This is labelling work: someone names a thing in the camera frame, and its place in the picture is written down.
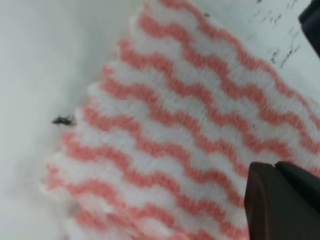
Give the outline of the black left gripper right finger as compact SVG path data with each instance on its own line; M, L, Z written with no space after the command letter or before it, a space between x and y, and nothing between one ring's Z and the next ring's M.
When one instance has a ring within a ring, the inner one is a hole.
M289 162L278 162L275 168L315 210L320 209L320 179Z

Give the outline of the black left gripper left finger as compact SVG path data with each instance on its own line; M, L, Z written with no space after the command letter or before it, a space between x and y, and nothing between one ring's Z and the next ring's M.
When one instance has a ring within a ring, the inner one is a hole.
M320 210L308 204L276 165L250 165L244 206L251 240L320 238Z

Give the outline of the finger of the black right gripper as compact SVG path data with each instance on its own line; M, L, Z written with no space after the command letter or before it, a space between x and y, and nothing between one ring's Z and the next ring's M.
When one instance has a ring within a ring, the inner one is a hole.
M302 31L308 42L320 56L320 0L312 0L299 16Z

